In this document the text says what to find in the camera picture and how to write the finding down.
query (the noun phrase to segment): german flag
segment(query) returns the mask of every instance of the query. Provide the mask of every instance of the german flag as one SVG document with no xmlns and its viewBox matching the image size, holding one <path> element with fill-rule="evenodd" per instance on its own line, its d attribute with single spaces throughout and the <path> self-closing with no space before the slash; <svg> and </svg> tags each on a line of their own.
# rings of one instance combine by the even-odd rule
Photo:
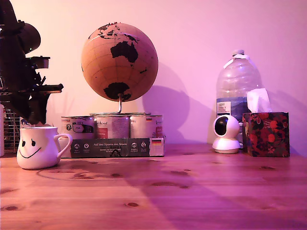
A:
<svg viewBox="0 0 307 230">
<path fill-rule="evenodd" d="M 153 145 L 162 145 L 162 140 L 152 140 Z"/>
</svg>

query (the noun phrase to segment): cork globe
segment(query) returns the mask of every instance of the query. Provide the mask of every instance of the cork globe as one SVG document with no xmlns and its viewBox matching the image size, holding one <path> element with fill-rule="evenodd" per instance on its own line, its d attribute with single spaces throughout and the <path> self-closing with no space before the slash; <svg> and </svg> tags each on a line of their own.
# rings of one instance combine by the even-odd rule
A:
<svg viewBox="0 0 307 230">
<path fill-rule="evenodd" d="M 153 85 L 158 56 L 153 43 L 138 28 L 112 23 L 99 27 L 85 42 L 81 66 L 85 80 L 100 96 L 132 101 Z"/>
</svg>

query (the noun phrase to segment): bottle cap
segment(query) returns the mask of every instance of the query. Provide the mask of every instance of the bottle cap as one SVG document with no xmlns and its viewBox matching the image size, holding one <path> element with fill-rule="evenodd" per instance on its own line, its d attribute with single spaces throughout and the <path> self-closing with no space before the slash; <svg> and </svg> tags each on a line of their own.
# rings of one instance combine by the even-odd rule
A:
<svg viewBox="0 0 307 230">
<path fill-rule="evenodd" d="M 244 55 L 244 50 L 243 49 L 236 49 L 232 52 L 232 56 L 235 56 L 237 54 L 242 54 Z"/>
</svg>

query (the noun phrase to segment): security camera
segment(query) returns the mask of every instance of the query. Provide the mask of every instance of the security camera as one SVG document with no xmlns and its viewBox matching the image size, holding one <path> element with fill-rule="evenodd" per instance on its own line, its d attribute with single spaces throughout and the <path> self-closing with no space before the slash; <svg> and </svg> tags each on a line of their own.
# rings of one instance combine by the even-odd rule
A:
<svg viewBox="0 0 307 230">
<path fill-rule="evenodd" d="M 213 130 L 217 138 L 212 148 L 219 153 L 237 153 L 240 143 L 236 140 L 240 125 L 237 119 L 231 115 L 222 115 L 213 122 Z"/>
</svg>

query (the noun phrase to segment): metal rack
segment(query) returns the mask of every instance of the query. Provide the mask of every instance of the metal rack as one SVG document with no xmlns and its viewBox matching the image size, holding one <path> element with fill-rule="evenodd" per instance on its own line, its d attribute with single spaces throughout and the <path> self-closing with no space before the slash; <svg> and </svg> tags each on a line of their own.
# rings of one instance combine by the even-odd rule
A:
<svg viewBox="0 0 307 230">
<path fill-rule="evenodd" d="M 4 152 L 17 153 L 20 140 L 20 117 L 10 109 L 3 110 Z"/>
</svg>

